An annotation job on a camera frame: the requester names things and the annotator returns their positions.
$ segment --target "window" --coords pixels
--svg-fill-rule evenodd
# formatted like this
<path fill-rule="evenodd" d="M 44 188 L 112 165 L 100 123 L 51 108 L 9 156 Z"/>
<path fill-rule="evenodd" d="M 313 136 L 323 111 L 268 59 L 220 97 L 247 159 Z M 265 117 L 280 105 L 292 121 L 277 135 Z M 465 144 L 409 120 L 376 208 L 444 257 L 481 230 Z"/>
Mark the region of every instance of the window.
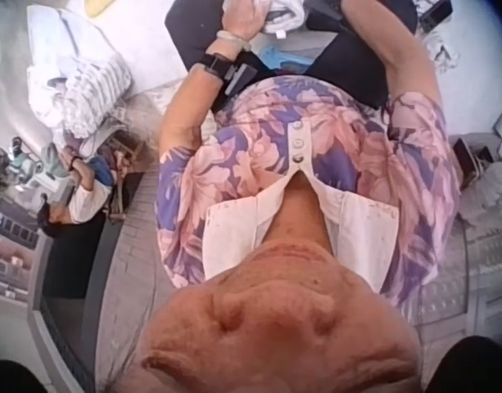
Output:
<path fill-rule="evenodd" d="M 6 230 L 6 231 L 10 231 L 11 228 L 12 228 L 12 221 L 10 221 L 9 219 L 4 219 L 4 224 L 3 224 L 3 228 Z"/>
<path fill-rule="evenodd" d="M 0 273 L 5 273 L 6 271 L 7 266 L 3 262 L 0 262 Z"/>
<path fill-rule="evenodd" d="M 21 229 L 20 225 L 18 224 L 12 225 L 12 234 L 15 236 L 20 236 L 20 229 Z"/>
<path fill-rule="evenodd" d="M 28 241 L 29 240 L 29 235 L 30 235 L 30 232 L 26 228 L 22 228 L 21 229 L 21 231 L 20 231 L 20 237 L 23 240 Z"/>

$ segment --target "black watch strap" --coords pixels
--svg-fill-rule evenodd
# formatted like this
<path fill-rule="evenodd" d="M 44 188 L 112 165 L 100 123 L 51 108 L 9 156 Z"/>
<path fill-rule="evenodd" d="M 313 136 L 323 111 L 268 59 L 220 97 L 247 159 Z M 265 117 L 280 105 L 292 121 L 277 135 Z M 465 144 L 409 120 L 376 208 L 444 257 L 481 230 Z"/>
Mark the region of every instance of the black watch strap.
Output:
<path fill-rule="evenodd" d="M 213 55 L 205 54 L 199 61 L 205 66 L 205 71 L 209 74 L 222 79 L 223 81 L 230 80 L 234 75 L 234 65 L 227 57 L 215 53 Z"/>

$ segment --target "neck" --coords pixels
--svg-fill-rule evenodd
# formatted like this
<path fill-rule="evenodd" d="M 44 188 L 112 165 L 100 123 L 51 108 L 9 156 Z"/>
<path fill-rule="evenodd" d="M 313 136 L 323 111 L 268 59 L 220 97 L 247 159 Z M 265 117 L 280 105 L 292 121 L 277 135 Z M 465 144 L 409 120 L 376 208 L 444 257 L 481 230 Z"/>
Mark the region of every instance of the neck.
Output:
<path fill-rule="evenodd" d="M 295 174 L 285 187 L 282 205 L 263 242 L 285 239 L 313 241 L 332 254 L 318 196 L 302 172 Z"/>

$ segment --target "woman's right arm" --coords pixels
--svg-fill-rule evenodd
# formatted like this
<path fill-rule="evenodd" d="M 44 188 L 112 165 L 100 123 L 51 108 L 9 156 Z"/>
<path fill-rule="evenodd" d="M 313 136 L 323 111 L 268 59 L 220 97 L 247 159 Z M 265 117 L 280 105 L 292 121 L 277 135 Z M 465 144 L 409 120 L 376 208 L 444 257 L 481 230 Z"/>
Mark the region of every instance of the woman's right arm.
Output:
<path fill-rule="evenodd" d="M 441 105 L 435 67 L 428 52 L 398 17 L 378 0 L 341 0 L 341 10 L 383 62 L 392 98 L 417 92 Z"/>

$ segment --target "woman's left arm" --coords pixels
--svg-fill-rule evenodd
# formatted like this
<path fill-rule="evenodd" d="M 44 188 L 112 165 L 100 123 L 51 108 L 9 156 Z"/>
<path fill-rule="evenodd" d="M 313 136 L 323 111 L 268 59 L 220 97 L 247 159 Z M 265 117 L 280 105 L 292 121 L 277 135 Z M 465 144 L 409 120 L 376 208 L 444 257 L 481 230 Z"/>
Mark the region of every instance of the woman's left arm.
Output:
<path fill-rule="evenodd" d="M 256 5 L 253 0 L 234 1 L 224 14 L 223 27 L 249 41 L 260 32 L 269 8 L 270 2 L 258 2 Z M 235 61 L 241 50 L 242 45 L 238 41 L 216 39 L 206 53 L 219 53 Z M 163 116 L 160 157 L 173 147 L 198 149 L 201 145 L 201 124 L 222 87 L 222 80 L 206 72 L 203 65 L 193 66 Z"/>

